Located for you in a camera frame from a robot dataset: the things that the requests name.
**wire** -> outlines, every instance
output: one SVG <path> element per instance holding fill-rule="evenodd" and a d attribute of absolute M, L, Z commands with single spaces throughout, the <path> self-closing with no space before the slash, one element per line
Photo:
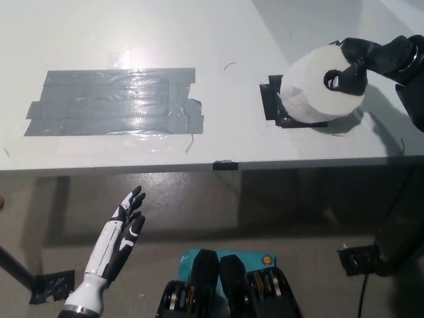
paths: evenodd
<path fill-rule="evenodd" d="M 384 215 L 383 221 L 380 223 L 380 227 L 378 228 L 376 236 L 374 237 L 374 243 L 373 243 L 374 247 L 377 246 L 377 240 L 378 240 L 378 237 L 380 236 L 380 233 L 381 233 L 384 225 L 386 224 L 387 220 L 389 219 L 389 216 L 392 214 L 392 211 L 393 211 L 394 207 L 396 206 L 396 204 L 398 203 L 401 195 L 405 191 L 406 185 L 408 184 L 408 181 L 409 181 L 410 177 L 412 176 L 413 169 L 414 169 L 414 166 L 412 166 L 409 169 L 405 179 L 403 179 L 403 182 L 402 182 L 399 190 L 397 191 L 397 194 L 396 194 L 394 200 L 392 201 L 392 204 L 389 206 L 389 209 L 387 210 L 386 215 Z M 364 281 L 362 282 L 362 288 L 361 288 L 360 297 L 359 297 L 358 318 L 361 318 L 361 316 L 362 316 L 362 304 L 364 303 L 364 296 L 365 296 L 366 284 L 368 283 L 368 277 L 369 277 L 369 274 L 365 274 Z"/>
<path fill-rule="evenodd" d="M 233 64 L 236 64 L 236 62 L 228 63 L 227 66 L 225 66 L 224 70 L 226 70 L 230 65 L 233 65 Z"/>

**robotic finger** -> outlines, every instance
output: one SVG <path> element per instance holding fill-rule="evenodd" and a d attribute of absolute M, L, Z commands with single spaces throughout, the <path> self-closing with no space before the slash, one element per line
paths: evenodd
<path fill-rule="evenodd" d="M 172 280 L 165 287 L 156 318 L 210 318 L 219 276 L 213 250 L 200 250 L 188 282 Z"/>
<path fill-rule="evenodd" d="M 59 318 L 101 316 L 103 292 L 125 265 L 146 220 L 140 211 L 134 212 L 145 197 L 141 187 L 136 187 L 106 222 L 85 268 L 83 282 L 66 300 Z"/>
<path fill-rule="evenodd" d="M 231 318 L 300 318 L 295 297 L 276 266 L 246 273 L 237 255 L 222 257 L 219 275 Z"/>

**gray floor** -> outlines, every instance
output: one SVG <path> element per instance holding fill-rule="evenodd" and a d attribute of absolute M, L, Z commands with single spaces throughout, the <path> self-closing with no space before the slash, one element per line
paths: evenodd
<path fill-rule="evenodd" d="M 194 247 L 275 253 L 304 317 L 356 317 L 362 277 L 346 277 L 336 251 L 372 242 L 408 169 L 2 179 L 0 244 L 35 274 L 75 268 L 80 282 L 104 222 L 140 184 L 147 221 L 105 293 L 104 317 L 154 317 L 180 255 Z M 411 217 L 424 214 L 422 175 L 416 170 L 397 207 L 407 213 L 391 220 L 398 234 L 388 246 L 399 242 Z M 419 261 L 392 278 L 371 276 L 363 317 L 422 317 L 422 276 Z M 63 305 L 29 306 L 28 300 L 0 270 L 0 317 L 56 317 Z"/>

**white table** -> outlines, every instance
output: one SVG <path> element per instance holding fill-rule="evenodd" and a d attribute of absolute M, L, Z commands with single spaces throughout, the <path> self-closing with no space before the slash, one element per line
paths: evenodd
<path fill-rule="evenodd" d="M 385 43 L 423 32 L 424 6 L 400 0 L 4 0 L 0 173 L 208 170 L 218 160 L 239 169 L 419 161 L 424 134 L 388 79 L 369 74 L 363 114 L 330 133 L 265 121 L 259 84 L 337 39 Z M 191 135 L 23 136 L 48 70 L 116 67 L 195 68 L 190 97 L 202 102 L 205 121 L 187 153 Z M 346 121 L 358 125 L 343 131 Z"/>

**gray duct tape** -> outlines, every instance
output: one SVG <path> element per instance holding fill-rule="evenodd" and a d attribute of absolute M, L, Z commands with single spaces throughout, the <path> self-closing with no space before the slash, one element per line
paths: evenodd
<path fill-rule="evenodd" d="M 49 71 L 25 136 L 203 132 L 195 69 Z"/>
<path fill-rule="evenodd" d="M 134 70 L 49 71 L 44 86 L 143 85 L 144 83 L 195 83 L 194 68 L 147 68 Z"/>
<path fill-rule="evenodd" d="M 201 103 L 194 99 L 157 101 L 104 101 L 99 99 L 71 99 L 59 101 L 33 101 L 26 119 L 49 118 L 104 118 L 104 117 L 160 117 L 201 116 Z"/>
<path fill-rule="evenodd" d="M 104 134 L 201 134 L 203 116 L 33 119 L 25 136 L 92 136 Z"/>

